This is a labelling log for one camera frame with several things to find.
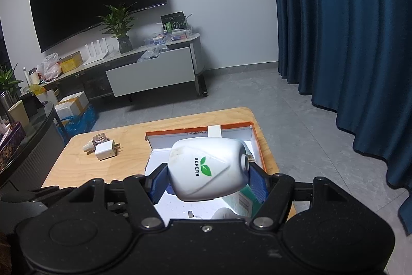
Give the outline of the adhesive bandages box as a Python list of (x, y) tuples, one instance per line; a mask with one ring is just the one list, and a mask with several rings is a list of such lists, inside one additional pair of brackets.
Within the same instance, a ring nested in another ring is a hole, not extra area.
[(252, 192), (249, 185), (236, 193), (223, 197), (223, 201), (236, 213), (243, 217), (252, 218), (261, 208), (261, 203)]

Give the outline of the white flat-pin charger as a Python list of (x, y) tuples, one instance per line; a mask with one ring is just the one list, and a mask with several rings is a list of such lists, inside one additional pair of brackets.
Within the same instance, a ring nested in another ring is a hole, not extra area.
[(108, 140), (96, 145), (94, 153), (99, 161), (104, 161), (106, 159), (115, 157), (117, 155), (119, 148), (120, 143), (116, 143), (114, 140)]

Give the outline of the clear bottle white cap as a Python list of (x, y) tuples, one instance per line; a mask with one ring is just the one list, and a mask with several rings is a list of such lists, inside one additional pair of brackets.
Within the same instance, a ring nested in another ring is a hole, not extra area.
[(94, 135), (90, 141), (82, 147), (83, 152), (85, 153), (91, 153), (95, 152), (97, 145), (101, 144), (102, 142), (108, 141), (107, 136), (105, 135), (104, 132), (100, 132), (97, 135)]

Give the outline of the white mosquito repellent plug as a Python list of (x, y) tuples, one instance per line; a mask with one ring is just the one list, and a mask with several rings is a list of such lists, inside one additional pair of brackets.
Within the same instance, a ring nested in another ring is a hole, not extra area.
[(213, 220), (223, 220), (223, 219), (233, 219), (236, 217), (236, 214), (229, 208), (223, 207), (217, 209), (212, 216)]

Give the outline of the white charger retail box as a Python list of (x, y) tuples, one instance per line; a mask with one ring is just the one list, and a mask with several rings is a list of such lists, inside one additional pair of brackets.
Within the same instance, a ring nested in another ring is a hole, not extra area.
[(220, 125), (211, 125), (207, 126), (207, 137), (217, 137), (221, 138), (221, 126)]

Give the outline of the blue plastic bag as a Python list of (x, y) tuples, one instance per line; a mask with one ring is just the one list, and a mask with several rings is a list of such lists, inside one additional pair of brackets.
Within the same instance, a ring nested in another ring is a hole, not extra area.
[(90, 132), (98, 119), (98, 115), (92, 105), (79, 116), (68, 116), (62, 119), (62, 124), (69, 137)]

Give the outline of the white cardboard boxes floor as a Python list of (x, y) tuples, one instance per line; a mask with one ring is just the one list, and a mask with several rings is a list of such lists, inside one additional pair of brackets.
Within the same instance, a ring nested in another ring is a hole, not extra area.
[(84, 91), (71, 94), (55, 105), (57, 115), (61, 120), (81, 116), (89, 106), (89, 99)]

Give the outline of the white tv cabinet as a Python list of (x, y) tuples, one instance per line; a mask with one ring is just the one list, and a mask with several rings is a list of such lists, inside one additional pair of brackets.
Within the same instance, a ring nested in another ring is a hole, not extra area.
[(197, 95), (206, 97), (200, 34), (167, 42), (162, 47), (164, 51), (147, 60), (142, 60), (147, 46), (123, 54), (113, 52), (99, 61), (82, 64), (42, 86), (46, 90), (58, 89), (63, 95), (84, 91), (89, 99), (95, 100), (192, 82)]

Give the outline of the white router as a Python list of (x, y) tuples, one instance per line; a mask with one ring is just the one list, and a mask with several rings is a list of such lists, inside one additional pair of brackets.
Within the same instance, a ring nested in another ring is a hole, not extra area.
[(108, 56), (110, 52), (105, 38), (86, 44), (85, 48), (86, 48), (86, 51), (89, 57), (86, 61), (84, 61), (83, 63), (84, 65), (88, 65), (90, 63), (101, 61), (106, 56)]

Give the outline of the yellow box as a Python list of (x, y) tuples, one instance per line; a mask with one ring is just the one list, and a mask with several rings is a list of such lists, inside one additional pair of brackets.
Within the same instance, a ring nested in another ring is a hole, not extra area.
[(68, 73), (83, 64), (81, 51), (76, 51), (60, 59), (59, 64), (63, 73)]

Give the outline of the white plastic bag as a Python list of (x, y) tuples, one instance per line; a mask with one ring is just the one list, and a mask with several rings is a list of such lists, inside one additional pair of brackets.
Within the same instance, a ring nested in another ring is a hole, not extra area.
[(60, 58), (57, 53), (49, 54), (37, 65), (36, 72), (41, 80), (55, 80), (62, 74), (62, 67), (59, 64)]

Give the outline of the black green box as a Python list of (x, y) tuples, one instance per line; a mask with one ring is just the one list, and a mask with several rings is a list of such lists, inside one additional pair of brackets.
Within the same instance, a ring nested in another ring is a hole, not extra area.
[(182, 11), (161, 16), (161, 23), (165, 32), (187, 29), (186, 16)]

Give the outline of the potted green plant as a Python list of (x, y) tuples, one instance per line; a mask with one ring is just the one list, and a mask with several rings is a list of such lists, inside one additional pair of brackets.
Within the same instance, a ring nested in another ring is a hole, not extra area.
[(101, 30), (105, 35), (110, 35), (112, 38), (117, 39), (121, 54), (132, 51), (133, 46), (128, 32), (133, 27), (134, 19), (130, 6), (125, 6), (121, 3), (118, 6), (105, 5), (105, 7), (108, 9), (108, 13), (99, 16), (103, 25)]

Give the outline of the side table plant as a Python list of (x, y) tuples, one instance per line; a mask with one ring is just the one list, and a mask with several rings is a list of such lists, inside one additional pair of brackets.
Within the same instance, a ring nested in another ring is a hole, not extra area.
[(11, 95), (14, 95), (20, 90), (19, 84), (22, 83), (22, 80), (17, 80), (15, 78), (14, 70), (17, 67), (15, 65), (14, 68), (6, 68), (5, 66), (1, 65), (0, 70), (0, 87), (1, 92), (8, 91)]

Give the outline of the dark blue curtain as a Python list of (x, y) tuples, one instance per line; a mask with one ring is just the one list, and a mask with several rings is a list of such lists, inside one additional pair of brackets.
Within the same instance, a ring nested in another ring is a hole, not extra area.
[(279, 67), (411, 188), (411, 0), (276, 0)]

